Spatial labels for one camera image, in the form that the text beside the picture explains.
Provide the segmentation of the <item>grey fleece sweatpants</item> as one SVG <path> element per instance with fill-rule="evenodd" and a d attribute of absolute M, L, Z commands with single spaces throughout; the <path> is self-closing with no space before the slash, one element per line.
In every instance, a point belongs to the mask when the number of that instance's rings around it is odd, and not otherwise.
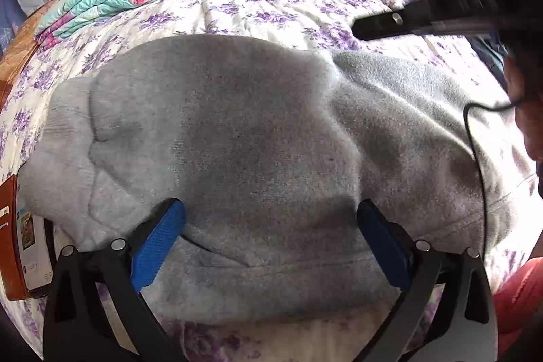
<path fill-rule="evenodd" d="M 450 251 L 507 235 L 521 144 L 508 118 L 462 118 L 500 95 L 366 52 L 158 39 L 56 87 L 20 192 L 82 251 L 181 200 L 187 224 L 145 291 L 168 318 L 347 309 L 387 292 L 356 226 L 364 198 Z"/>

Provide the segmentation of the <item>red clothing of person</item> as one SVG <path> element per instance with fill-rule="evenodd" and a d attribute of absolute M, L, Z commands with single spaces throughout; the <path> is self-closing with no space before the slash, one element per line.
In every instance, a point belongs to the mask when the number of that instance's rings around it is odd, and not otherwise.
<path fill-rule="evenodd" d="M 493 300 L 501 357 L 542 304 L 542 236 L 529 260 L 500 287 Z"/>

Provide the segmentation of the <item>purple floral bed sheet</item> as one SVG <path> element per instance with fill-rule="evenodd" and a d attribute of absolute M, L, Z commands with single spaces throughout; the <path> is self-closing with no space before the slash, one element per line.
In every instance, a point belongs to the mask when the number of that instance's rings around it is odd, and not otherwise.
<path fill-rule="evenodd" d="M 49 103 L 62 82 L 91 77 L 114 57 L 145 43 L 177 36 L 212 35 L 260 39 L 298 51 L 356 51 L 420 62 L 466 78 L 471 83 L 500 91 L 493 101 L 474 99 L 462 110 L 465 125 L 475 113 L 508 118 L 514 139 L 529 168 L 516 188 L 516 210 L 507 235 L 497 244 L 483 243 L 487 250 L 486 269 L 490 285 L 498 289 L 528 259 L 542 228 L 542 201 L 537 192 L 535 166 L 526 155 L 524 143 L 514 124 L 512 112 L 496 114 L 493 107 L 507 96 L 480 60 L 469 42 L 461 37 L 406 36 L 374 42 L 360 42 L 352 32 L 353 21 L 360 16 L 383 12 L 410 0 L 156 0 L 90 26 L 53 48 L 38 51 L 30 59 L 15 83 L 1 114 L 1 175 L 19 174 L 41 139 Z M 388 288 L 384 297 L 353 305 L 340 321 L 347 329 L 352 323 L 365 332 L 372 319 L 379 316 L 394 296 Z M 341 310 L 305 312 L 279 318 Z M 242 353 L 259 356 L 270 350 L 262 328 L 250 321 L 199 323 L 168 318 L 155 312 L 170 332 L 185 335 L 188 348 L 199 342 L 214 344 L 226 337 L 240 344 Z M 200 338 L 195 328 L 203 325 L 206 335 Z"/>

